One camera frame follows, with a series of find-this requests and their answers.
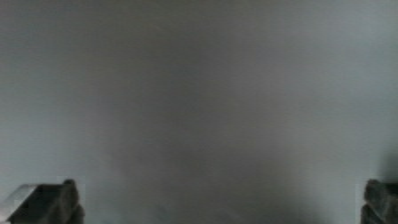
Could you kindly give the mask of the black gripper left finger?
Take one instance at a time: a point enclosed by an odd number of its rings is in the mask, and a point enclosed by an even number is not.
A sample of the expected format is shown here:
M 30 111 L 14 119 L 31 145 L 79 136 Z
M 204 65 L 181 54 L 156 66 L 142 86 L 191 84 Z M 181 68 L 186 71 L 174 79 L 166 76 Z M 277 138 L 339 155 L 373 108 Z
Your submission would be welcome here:
M 0 201 L 0 224 L 83 224 L 76 183 L 23 184 Z

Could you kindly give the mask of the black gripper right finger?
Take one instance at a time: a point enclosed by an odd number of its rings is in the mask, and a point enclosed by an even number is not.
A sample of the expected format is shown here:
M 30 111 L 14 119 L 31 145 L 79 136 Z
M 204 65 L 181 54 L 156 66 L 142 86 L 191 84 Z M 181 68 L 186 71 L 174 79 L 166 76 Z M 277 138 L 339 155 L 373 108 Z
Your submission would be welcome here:
M 364 188 L 360 224 L 398 224 L 398 183 L 371 179 Z

